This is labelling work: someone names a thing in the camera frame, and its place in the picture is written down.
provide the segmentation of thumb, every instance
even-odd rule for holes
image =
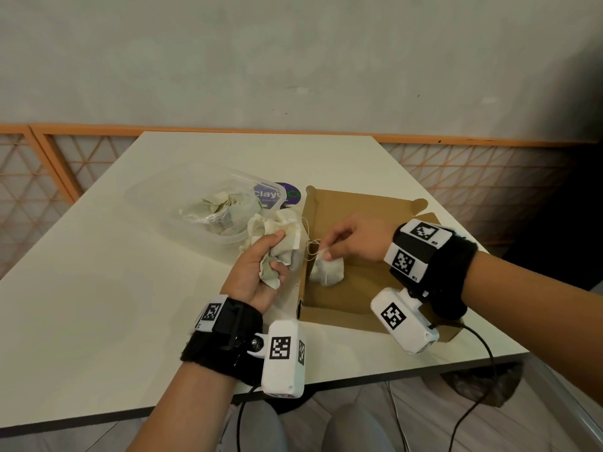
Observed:
[[[333,244],[330,248],[324,251],[323,260],[331,261],[336,258],[347,257],[351,254],[349,239],[345,239]]]
[[[260,261],[270,249],[276,244],[280,243],[285,237],[283,230],[278,230],[274,234],[267,234],[258,239],[253,245],[247,250],[247,255],[252,261]]]

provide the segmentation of tabletop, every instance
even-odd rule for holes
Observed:
[[[308,185],[422,197],[429,202],[426,212],[461,228],[371,137],[145,132],[0,281],[5,434],[64,428],[65,419],[77,425],[135,417],[161,397],[195,318],[230,266],[159,234],[128,204],[125,191],[186,161],[287,182],[304,194],[299,206]],[[299,271],[292,273],[266,322],[295,317],[298,280]],[[476,313],[464,320],[498,360],[527,352]],[[411,356],[389,334],[304,325],[306,384],[321,389],[468,368],[487,359],[466,331]]]

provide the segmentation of clear plastic container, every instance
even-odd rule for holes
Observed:
[[[207,231],[204,225],[183,219],[181,214],[191,204],[222,191],[278,197],[263,201],[261,211],[258,204],[257,212],[266,216],[280,209],[286,199],[285,188],[274,182],[211,163],[183,163],[132,186],[125,192],[125,200],[143,212],[159,233],[170,240],[215,260],[233,263],[247,237],[246,226],[237,234],[218,235]]]

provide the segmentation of cable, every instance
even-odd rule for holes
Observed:
[[[245,404],[251,397],[253,391],[255,389],[257,389],[258,387],[260,387],[260,386],[254,385],[252,387],[252,389],[247,392],[245,400],[243,400],[243,402],[241,403],[241,407],[239,408],[239,416],[237,417],[237,420],[236,420],[236,452],[241,452],[241,418],[243,417],[243,408],[245,407]]]
[[[486,350],[488,351],[488,356],[490,357],[490,364],[492,365],[492,371],[494,372],[494,377],[492,378],[492,384],[490,385],[490,387],[488,387],[488,390],[486,390],[484,395],[479,397],[478,401],[473,403],[473,405],[463,414],[463,416],[460,419],[458,419],[458,422],[454,426],[454,430],[452,430],[452,436],[450,437],[450,446],[448,447],[448,452],[451,452],[452,444],[454,443],[454,437],[456,435],[456,430],[458,429],[458,425],[460,425],[461,422],[463,422],[463,420],[465,419],[465,417],[467,417],[469,414],[471,414],[471,412],[476,407],[478,407],[478,404],[482,403],[488,397],[488,395],[490,395],[492,393],[492,390],[494,389],[494,386],[496,385],[496,381],[498,380],[498,374],[496,373],[496,365],[494,364],[494,356],[492,355],[492,351],[490,350],[490,347],[488,347],[488,345],[486,344],[486,341],[484,341],[484,338],[482,338],[478,334],[477,331],[475,331],[474,329],[472,329],[469,326],[466,326],[465,324],[458,324],[456,322],[443,322],[442,325],[456,326],[456,328],[464,328],[465,330],[474,334],[478,338],[478,340],[480,340],[482,342],[484,347],[486,347]]]
[[[391,404],[394,407],[394,412],[396,414],[396,422],[398,424],[398,430],[400,432],[400,436],[402,437],[402,445],[404,447],[404,452],[411,452],[411,448],[408,445],[406,436],[404,435],[404,432],[402,431],[402,425],[400,424],[400,417],[398,416],[398,407],[396,406],[396,402],[394,401],[394,395],[391,393],[391,387],[389,385],[389,381],[387,381],[385,383],[385,386],[387,387],[387,392],[389,394],[389,399],[391,400]]]

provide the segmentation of qr-like marker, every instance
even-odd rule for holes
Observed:
[[[400,325],[406,316],[400,308],[396,306],[395,303],[390,304],[383,312],[381,312],[381,317],[385,319],[385,322],[389,325],[392,330],[396,329],[396,326]]]
[[[220,310],[221,303],[210,303],[207,305],[207,309],[203,313],[201,320],[214,320],[218,315],[218,311]]]
[[[297,361],[303,364],[306,361],[306,345],[300,341],[299,349],[297,350]]]
[[[421,222],[415,228],[413,228],[410,233],[418,236],[421,239],[429,241],[429,239],[438,232],[439,228],[433,227],[428,223]]]
[[[415,259],[405,254],[401,250],[398,250],[396,257],[394,258],[394,262],[392,266],[396,269],[399,269],[404,274],[409,275],[411,273],[412,266],[414,265]]]
[[[274,360],[286,360],[291,350],[291,336],[274,336],[270,343],[270,357]]]

